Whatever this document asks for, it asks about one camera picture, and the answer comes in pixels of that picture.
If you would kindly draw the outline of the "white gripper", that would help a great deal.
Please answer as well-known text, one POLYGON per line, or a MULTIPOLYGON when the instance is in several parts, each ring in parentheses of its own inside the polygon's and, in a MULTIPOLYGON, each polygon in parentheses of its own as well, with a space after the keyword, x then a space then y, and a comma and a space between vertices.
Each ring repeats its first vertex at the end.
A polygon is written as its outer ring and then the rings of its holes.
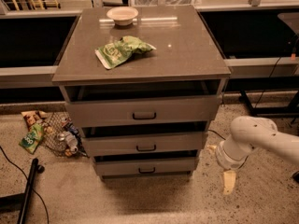
POLYGON ((223 173, 223 194, 229 195, 233 192, 236 181, 236 172, 235 170, 240 169, 247 158, 242 158, 240 161, 236 161, 232 159, 225 151, 224 151, 224 142, 221 141, 215 150, 215 156, 217 159, 217 163, 221 166, 225 171, 223 173))

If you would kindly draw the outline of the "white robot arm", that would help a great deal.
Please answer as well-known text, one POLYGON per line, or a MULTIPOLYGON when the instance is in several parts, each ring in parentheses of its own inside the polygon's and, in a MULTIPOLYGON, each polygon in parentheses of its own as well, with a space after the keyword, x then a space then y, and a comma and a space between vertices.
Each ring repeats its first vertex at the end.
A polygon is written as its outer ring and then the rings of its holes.
POLYGON ((230 135, 215 148, 217 163, 224 169, 223 194, 235 187, 236 171, 258 148, 271 151, 295 165, 299 164, 299 137, 282 133, 271 119, 240 116, 231 122, 230 135))

